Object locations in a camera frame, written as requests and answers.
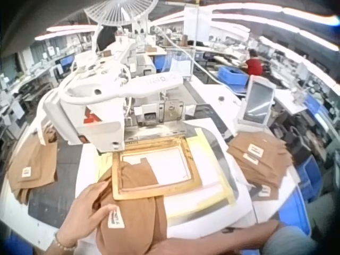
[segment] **tattoo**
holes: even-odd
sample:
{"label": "tattoo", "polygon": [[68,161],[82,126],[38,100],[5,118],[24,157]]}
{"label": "tattoo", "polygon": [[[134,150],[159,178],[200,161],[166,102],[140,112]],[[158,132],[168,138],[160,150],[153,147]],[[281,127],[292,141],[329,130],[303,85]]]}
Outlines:
{"label": "tattoo", "polygon": [[226,227],[224,229],[221,230],[221,232],[223,234],[229,234],[229,233],[233,233],[235,230],[238,230],[239,228],[236,227]]}

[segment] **person in red shirt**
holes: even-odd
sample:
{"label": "person in red shirt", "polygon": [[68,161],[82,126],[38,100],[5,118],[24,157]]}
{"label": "person in red shirt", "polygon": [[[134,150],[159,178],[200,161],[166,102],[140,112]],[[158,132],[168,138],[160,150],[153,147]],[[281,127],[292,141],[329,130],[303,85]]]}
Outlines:
{"label": "person in red shirt", "polygon": [[254,49],[249,50],[250,59],[248,59],[245,63],[247,64],[248,68],[246,73],[248,75],[262,75],[263,69],[261,61],[257,58],[257,52]]}

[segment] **hand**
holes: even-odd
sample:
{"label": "hand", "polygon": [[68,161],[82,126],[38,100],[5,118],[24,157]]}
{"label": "hand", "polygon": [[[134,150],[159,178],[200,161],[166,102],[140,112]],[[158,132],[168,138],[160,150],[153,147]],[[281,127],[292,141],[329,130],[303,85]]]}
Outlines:
{"label": "hand", "polygon": [[84,189],[73,201],[63,225],[57,233],[57,239],[65,247],[73,247],[79,239],[90,235],[99,223],[116,208],[106,205],[94,211],[92,205],[108,182],[95,183]]}
{"label": "hand", "polygon": [[167,239],[155,244],[147,255],[206,255],[207,247],[202,239]]}

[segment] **red logo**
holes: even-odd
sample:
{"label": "red logo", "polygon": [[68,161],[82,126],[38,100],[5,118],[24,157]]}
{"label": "red logo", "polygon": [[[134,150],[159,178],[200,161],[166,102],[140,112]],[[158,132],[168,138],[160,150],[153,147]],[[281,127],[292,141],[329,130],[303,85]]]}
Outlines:
{"label": "red logo", "polygon": [[96,114],[91,113],[91,110],[88,107],[85,108],[85,117],[84,124],[101,122],[101,119]]}

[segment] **bracelet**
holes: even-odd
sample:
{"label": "bracelet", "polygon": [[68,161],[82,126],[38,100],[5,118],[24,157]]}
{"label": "bracelet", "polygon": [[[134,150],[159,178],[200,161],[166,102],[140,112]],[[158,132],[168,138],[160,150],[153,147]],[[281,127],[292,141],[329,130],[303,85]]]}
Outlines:
{"label": "bracelet", "polygon": [[53,235],[53,242],[62,250],[64,251],[74,251],[75,248],[77,248],[77,245],[73,246],[73,247],[65,247],[64,245],[62,245],[61,243],[59,243],[58,239],[57,239],[57,232],[54,233]]}

